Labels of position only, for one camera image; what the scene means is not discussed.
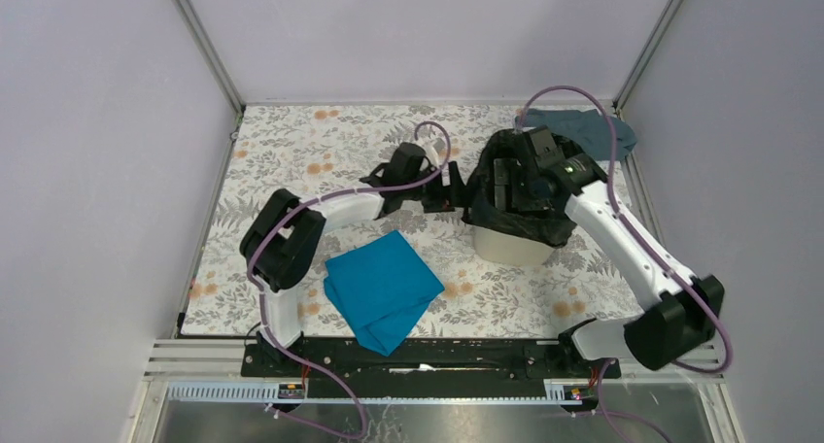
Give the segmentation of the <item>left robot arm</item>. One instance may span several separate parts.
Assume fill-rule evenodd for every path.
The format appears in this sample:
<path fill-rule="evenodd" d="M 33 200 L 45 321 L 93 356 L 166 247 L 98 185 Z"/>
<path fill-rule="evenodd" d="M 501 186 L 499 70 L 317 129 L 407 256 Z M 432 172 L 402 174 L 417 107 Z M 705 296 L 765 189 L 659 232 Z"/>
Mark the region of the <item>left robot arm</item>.
<path fill-rule="evenodd" d="M 302 200 L 287 189 L 271 194 L 243 236 L 239 251 L 260 296 L 260 331 L 269 343 L 264 363 L 280 376 L 301 363 L 297 286 L 326 234 L 380 220 L 417 201 L 427 213 L 455 210 L 464 183 L 450 157 L 404 142 L 354 187 Z M 327 299 L 357 342 L 383 357 L 406 339 L 443 284 L 398 231 L 333 257 L 326 266 Z"/>

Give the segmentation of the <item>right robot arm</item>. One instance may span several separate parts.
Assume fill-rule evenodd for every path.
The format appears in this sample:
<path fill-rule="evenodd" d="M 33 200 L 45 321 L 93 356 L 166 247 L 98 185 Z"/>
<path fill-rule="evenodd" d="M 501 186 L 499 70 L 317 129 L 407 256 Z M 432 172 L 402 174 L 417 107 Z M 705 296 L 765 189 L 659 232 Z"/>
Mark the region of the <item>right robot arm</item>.
<path fill-rule="evenodd" d="M 650 370 L 720 333 L 725 290 L 698 277 L 641 226 L 614 192 L 611 174 L 589 155 L 559 145 L 547 128 L 494 134 L 477 171 L 486 171 L 481 202 L 490 204 L 491 253 L 503 263 L 541 263 L 542 251 L 564 247 L 586 232 L 632 290 L 640 314 L 590 320 L 560 335 L 557 362 L 580 377 L 599 359 L 630 356 Z"/>

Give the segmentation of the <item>beige plastic trash bin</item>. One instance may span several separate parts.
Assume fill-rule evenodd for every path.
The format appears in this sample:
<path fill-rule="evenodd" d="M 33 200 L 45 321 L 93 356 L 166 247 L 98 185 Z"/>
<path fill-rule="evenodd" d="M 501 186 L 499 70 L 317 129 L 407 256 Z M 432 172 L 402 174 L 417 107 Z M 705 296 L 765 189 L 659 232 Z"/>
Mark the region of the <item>beige plastic trash bin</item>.
<path fill-rule="evenodd" d="M 545 263 L 556 251 L 554 248 L 530 239 L 504 234 L 474 226 L 474 251 L 481 258 L 511 266 L 537 266 Z"/>

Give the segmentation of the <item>black trash bag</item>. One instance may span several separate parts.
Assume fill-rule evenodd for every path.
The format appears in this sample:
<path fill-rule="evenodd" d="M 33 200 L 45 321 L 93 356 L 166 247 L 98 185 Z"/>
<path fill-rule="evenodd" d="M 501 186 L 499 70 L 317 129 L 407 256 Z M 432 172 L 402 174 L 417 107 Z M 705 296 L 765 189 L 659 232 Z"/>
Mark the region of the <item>black trash bag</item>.
<path fill-rule="evenodd" d="M 465 185 L 462 221 L 561 248 L 577 227 L 565 213 L 569 198 L 606 181 L 580 146 L 547 127 L 503 129 L 489 139 Z"/>

